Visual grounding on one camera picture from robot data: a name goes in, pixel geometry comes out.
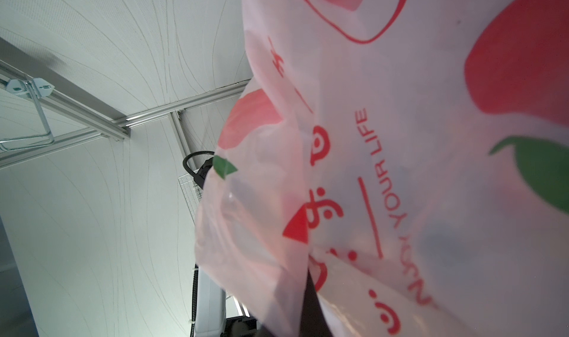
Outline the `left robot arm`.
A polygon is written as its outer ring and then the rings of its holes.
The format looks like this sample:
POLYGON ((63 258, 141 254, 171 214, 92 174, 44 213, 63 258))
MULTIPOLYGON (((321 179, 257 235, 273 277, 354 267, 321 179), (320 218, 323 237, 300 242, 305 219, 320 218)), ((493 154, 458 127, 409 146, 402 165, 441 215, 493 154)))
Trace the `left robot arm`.
MULTIPOLYGON (((202 198, 208 171, 213 167, 214 152, 201 150, 190 153, 182 160, 187 172, 179 178, 190 208, 196 209, 202 198)), ((228 294, 220 288, 207 273, 194 267, 191 307, 192 336, 253 336, 256 332, 256 319, 241 312, 228 317, 226 301, 228 294)))

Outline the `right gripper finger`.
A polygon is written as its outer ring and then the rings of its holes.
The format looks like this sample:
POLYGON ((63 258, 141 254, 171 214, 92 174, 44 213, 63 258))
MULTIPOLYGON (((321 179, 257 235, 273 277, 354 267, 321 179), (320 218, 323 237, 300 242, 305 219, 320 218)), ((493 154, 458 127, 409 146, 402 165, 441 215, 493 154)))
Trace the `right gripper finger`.
POLYGON ((302 304, 299 335, 301 337, 332 337, 324 318, 314 282, 307 271, 305 293, 302 304))

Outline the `pink printed plastic bag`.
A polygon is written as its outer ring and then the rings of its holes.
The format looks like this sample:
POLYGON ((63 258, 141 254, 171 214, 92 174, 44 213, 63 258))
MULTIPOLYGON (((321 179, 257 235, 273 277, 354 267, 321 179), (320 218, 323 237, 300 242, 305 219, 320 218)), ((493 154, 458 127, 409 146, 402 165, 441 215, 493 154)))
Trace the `pink printed plastic bag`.
POLYGON ((276 336, 568 334, 568 0, 242 0, 196 260, 276 336))

